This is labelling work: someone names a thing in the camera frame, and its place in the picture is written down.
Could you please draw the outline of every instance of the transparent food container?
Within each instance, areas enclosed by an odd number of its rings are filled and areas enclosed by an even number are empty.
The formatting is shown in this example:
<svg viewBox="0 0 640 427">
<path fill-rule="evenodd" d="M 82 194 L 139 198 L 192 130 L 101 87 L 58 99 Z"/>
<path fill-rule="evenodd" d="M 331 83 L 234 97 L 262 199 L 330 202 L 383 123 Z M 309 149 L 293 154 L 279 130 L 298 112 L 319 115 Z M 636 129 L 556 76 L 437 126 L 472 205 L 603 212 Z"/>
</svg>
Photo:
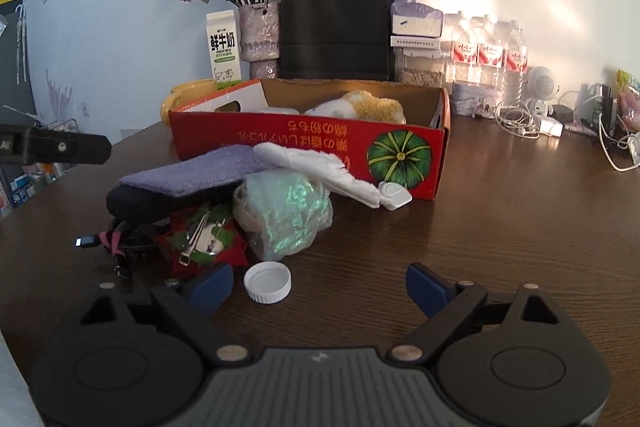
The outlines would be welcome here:
<svg viewBox="0 0 640 427">
<path fill-rule="evenodd" d="M 396 81 L 413 86 L 446 87 L 448 54 L 420 48 L 395 48 Z"/>
</svg>

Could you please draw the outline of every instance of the purple cloth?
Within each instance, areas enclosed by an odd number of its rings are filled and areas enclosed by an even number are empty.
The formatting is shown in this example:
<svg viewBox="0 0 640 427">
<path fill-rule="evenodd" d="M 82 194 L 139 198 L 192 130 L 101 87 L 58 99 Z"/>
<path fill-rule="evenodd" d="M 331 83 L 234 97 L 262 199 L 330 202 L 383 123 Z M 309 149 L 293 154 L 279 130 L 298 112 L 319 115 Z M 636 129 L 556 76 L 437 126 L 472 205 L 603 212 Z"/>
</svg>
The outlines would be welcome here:
<svg viewBox="0 0 640 427">
<path fill-rule="evenodd" d="M 273 169 L 260 160 L 249 145 L 231 145 L 215 149 L 186 162 L 150 171 L 130 174 L 123 185 L 146 188 L 174 198 L 238 182 L 246 174 Z"/>
</svg>

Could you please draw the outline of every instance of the black paper bag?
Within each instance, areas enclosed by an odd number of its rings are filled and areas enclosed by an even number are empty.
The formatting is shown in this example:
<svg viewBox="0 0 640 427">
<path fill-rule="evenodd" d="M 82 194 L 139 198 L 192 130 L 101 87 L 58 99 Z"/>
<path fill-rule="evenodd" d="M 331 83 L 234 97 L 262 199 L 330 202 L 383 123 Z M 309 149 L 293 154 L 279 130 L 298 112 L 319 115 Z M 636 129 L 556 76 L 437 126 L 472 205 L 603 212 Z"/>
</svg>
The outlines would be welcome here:
<svg viewBox="0 0 640 427">
<path fill-rule="evenodd" d="M 282 0 L 280 76 L 389 80 L 394 0 Z"/>
</svg>

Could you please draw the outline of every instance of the brown wooden tabletop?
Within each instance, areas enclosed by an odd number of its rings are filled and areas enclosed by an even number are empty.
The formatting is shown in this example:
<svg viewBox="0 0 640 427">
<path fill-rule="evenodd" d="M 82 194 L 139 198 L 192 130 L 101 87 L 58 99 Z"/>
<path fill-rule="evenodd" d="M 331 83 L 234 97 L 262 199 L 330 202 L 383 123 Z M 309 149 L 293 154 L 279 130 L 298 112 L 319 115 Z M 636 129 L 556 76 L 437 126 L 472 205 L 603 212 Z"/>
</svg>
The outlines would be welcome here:
<svg viewBox="0 0 640 427">
<path fill-rule="evenodd" d="M 176 161 L 170 139 L 161 124 L 140 132 L 106 165 L 77 167 L 0 221 L 0 330 L 23 374 L 66 309 L 114 280 L 111 259 L 75 238 L 107 226 L 105 197 L 121 176 Z M 217 324 L 253 346 L 386 349 L 424 321 L 405 293 L 409 263 L 495 291 L 535 282 L 609 364 L 599 425 L 640 425 L 640 171 L 613 171 L 582 136 L 523 140 L 454 118 L 436 201 L 388 212 L 332 200 L 332 227 L 284 261 L 289 297 L 260 306 L 237 281 Z M 164 268 L 140 277 L 159 282 Z"/>
</svg>

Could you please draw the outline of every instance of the orange and white plush toy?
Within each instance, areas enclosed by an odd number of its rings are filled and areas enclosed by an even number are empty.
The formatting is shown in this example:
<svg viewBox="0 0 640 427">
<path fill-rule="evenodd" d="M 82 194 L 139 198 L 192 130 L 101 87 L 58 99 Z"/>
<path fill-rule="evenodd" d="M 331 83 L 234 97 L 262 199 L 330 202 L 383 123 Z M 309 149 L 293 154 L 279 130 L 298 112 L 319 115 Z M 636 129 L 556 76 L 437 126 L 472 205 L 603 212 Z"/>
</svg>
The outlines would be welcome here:
<svg viewBox="0 0 640 427">
<path fill-rule="evenodd" d="M 309 116 L 329 116 L 404 125 L 402 105 L 392 98 L 378 98 L 369 91 L 351 91 L 337 100 L 324 102 L 306 111 Z"/>
</svg>

